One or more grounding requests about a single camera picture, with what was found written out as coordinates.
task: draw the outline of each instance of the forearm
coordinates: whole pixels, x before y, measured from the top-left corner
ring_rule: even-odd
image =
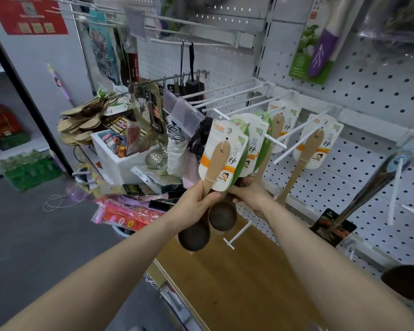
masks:
[[[1,330],[104,330],[164,245],[178,232],[171,212],[89,261]]]
[[[264,216],[329,330],[414,330],[414,315],[386,288],[273,200]]]

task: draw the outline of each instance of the dark brown ladle bowl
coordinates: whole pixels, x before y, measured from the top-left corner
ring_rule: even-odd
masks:
[[[235,195],[227,194],[224,200],[216,202],[210,207],[208,220],[218,231],[231,230],[237,221],[236,204],[233,203]]]
[[[191,252],[202,250],[210,240],[210,226],[208,224],[208,210],[203,217],[192,226],[178,234],[181,246]]]

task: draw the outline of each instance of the styrofoam box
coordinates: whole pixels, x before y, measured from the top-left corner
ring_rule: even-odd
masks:
[[[107,176],[115,184],[139,184],[143,181],[131,171],[134,166],[144,165],[144,159],[146,155],[153,149],[157,149],[159,145],[155,145],[150,150],[135,153],[131,156],[119,158],[113,154],[107,145],[101,140],[99,134],[106,133],[107,131],[100,131],[91,134],[92,141],[95,145],[98,157],[100,159],[101,166],[103,167]]]

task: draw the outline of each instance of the red poster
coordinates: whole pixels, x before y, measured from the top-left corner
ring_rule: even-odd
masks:
[[[0,22],[9,35],[67,35],[61,14],[49,13],[59,8],[51,0],[0,0]]]

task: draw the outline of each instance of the wooden handle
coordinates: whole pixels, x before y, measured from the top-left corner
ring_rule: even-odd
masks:
[[[282,194],[277,198],[277,202],[281,205],[285,205],[285,201],[287,200],[287,196],[290,193],[291,189],[293,188],[296,180],[298,179],[299,175],[304,170],[305,166],[307,166],[308,162],[310,161],[313,154],[319,148],[320,144],[324,140],[324,130],[318,129],[316,130],[311,136],[308,137],[307,141],[305,142],[305,147],[299,156],[298,163],[296,164],[296,168],[294,169],[293,173],[291,174],[290,179],[288,180],[287,186],[285,186],[284,191]]]
[[[211,186],[213,186],[219,173],[224,168],[227,159],[230,156],[230,151],[231,146],[227,141],[223,141],[216,145],[203,181],[203,198],[210,192]]]
[[[285,124],[285,117],[283,114],[277,114],[273,117],[271,125],[271,136],[273,138],[278,138],[281,134],[284,124]],[[270,150],[268,150],[267,155],[264,158],[264,161],[261,162],[259,165],[258,171],[256,172],[256,179],[262,180],[262,177],[264,176],[265,168],[268,165],[268,162],[270,161],[271,152],[273,151],[273,148],[275,147],[275,144],[270,145]]]

